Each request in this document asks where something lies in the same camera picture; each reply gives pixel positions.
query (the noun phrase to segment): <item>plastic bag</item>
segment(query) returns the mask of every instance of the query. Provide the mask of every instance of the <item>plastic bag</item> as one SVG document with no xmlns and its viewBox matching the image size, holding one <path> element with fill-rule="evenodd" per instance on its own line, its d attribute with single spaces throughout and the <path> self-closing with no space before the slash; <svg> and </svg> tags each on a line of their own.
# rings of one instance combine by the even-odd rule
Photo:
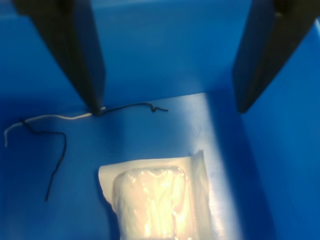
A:
<svg viewBox="0 0 320 240">
<path fill-rule="evenodd" d="M 121 240 L 213 240 L 203 152 L 102 166 Z"/>
</svg>

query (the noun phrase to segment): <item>package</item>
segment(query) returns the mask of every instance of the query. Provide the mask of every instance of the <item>package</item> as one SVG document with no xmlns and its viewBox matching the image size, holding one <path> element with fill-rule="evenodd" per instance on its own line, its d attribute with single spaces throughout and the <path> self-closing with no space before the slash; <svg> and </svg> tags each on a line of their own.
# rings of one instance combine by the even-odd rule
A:
<svg viewBox="0 0 320 240">
<path fill-rule="evenodd" d="M 121 240 L 215 239 L 202 151 L 102 166 L 98 176 Z"/>
</svg>

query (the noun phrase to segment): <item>clear plastic packaging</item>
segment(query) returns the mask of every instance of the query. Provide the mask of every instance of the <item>clear plastic packaging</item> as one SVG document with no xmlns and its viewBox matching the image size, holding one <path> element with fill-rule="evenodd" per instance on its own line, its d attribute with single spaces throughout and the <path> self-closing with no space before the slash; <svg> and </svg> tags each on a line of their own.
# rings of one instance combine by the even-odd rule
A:
<svg viewBox="0 0 320 240">
<path fill-rule="evenodd" d="M 203 153 L 102 166 L 121 240 L 213 240 Z"/>
</svg>

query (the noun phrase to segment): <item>blue bin floor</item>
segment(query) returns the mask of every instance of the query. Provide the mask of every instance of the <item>blue bin floor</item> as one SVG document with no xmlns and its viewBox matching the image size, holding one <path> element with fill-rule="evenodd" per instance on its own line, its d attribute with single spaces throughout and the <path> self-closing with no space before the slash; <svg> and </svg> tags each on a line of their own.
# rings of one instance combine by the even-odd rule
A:
<svg viewBox="0 0 320 240">
<path fill-rule="evenodd" d="M 31 123 L 36 130 L 67 135 L 65 159 L 53 180 L 48 202 L 45 195 L 63 139 L 33 135 L 23 126 L 12 130 L 8 148 L 0 150 L 0 238 L 119 239 L 116 215 L 98 183 L 99 167 L 138 159 L 185 157 L 203 150 L 217 239 L 276 239 L 232 93 L 217 90 L 150 103 L 169 112 L 136 106 L 99 118 L 46 118 Z M 4 129 L 14 121 L 3 122 Z"/>
</svg>

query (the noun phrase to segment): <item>blue bin wall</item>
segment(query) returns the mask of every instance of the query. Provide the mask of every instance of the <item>blue bin wall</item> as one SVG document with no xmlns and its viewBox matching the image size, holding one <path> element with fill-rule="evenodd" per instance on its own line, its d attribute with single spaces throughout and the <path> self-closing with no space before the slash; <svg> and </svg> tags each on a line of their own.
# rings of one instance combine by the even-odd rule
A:
<svg viewBox="0 0 320 240">
<path fill-rule="evenodd" d="M 250 1 L 93 0 L 92 5 L 107 69 L 105 103 L 119 105 L 224 87 Z M 41 99 L 51 112 L 84 106 L 30 20 L 17 16 L 8 1 L 0 3 L 0 33 L 2 98 Z M 30 104 L 19 114 L 34 108 Z"/>
<path fill-rule="evenodd" d="M 279 239 L 317 240 L 320 24 L 242 116 Z"/>
</svg>

